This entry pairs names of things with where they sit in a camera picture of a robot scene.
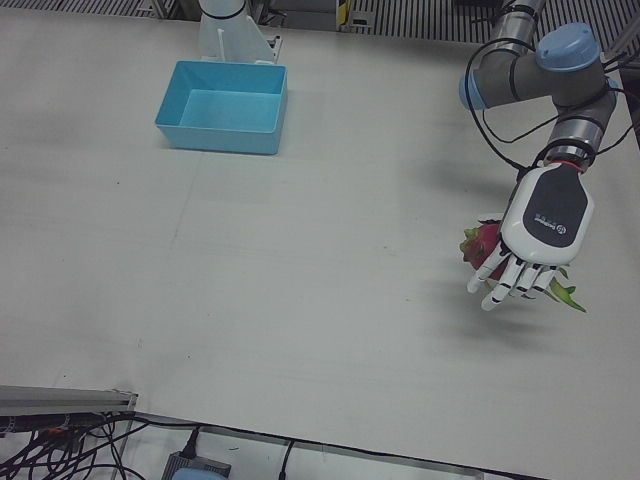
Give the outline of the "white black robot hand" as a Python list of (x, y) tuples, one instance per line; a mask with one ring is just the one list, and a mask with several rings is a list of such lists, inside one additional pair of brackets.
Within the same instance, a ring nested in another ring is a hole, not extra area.
[(558, 268), (576, 258), (594, 210), (581, 175), (576, 165), (555, 161), (522, 177), (498, 223), (497, 245), (467, 284), (474, 293), (504, 268), (483, 298), (483, 310), (493, 310), (511, 294), (536, 298)]

